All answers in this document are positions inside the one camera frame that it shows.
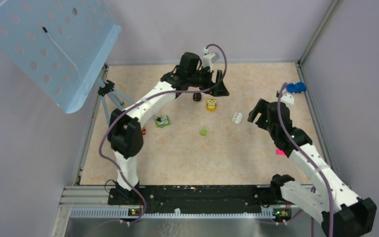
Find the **black earbud charging case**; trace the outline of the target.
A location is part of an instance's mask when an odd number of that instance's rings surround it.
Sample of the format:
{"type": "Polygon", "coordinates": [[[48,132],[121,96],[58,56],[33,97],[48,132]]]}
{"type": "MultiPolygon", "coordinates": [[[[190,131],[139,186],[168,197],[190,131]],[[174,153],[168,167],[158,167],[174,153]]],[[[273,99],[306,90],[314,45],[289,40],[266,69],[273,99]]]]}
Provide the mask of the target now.
{"type": "Polygon", "coordinates": [[[202,95],[201,95],[201,93],[194,93],[193,96],[192,96],[192,99],[193,99],[193,101],[195,101],[195,102],[199,102],[199,101],[201,101],[201,99],[202,99],[202,95]]]}

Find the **white earbud charging case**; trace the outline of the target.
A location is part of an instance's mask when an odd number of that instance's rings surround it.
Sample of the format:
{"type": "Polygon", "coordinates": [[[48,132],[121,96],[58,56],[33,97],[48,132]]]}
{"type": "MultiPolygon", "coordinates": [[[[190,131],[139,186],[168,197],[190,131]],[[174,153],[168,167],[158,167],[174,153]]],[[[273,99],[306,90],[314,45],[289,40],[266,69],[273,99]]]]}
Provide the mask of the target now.
{"type": "Polygon", "coordinates": [[[242,120],[243,120],[243,114],[242,114],[242,112],[236,112],[236,113],[233,114],[233,117],[232,117],[231,121],[234,124],[241,124],[242,120]]]}

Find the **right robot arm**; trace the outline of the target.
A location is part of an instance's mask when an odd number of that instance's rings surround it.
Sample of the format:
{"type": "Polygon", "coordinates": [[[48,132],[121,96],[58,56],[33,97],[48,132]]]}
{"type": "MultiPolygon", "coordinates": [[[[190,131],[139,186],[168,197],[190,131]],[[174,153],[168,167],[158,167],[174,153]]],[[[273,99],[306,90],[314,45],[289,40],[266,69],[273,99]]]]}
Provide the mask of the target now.
{"type": "Polygon", "coordinates": [[[275,203],[288,201],[321,225],[328,237],[361,237],[372,231],[377,205],[350,189],[325,162],[311,138],[292,125],[290,109],[281,101],[260,99],[248,122],[266,130],[275,146],[311,181],[304,188],[289,175],[274,175],[269,196],[275,203]]]}

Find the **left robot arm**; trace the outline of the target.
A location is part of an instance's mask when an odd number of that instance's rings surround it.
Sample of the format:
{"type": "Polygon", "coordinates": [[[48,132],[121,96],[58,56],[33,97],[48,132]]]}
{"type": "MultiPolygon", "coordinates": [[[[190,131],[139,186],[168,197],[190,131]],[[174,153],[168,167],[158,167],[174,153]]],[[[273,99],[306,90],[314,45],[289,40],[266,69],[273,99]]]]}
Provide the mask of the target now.
{"type": "Polygon", "coordinates": [[[202,57],[184,53],[179,64],[164,74],[144,97],[124,110],[112,112],[107,140],[119,167],[116,182],[119,196],[126,204],[135,203],[139,196],[136,155],[143,147],[142,129],[149,119],[167,103],[188,92],[190,87],[214,97],[229,96],[223,82],[224,71],[213,69],[219,57],[217,52],[207,50],[202,57]]]}

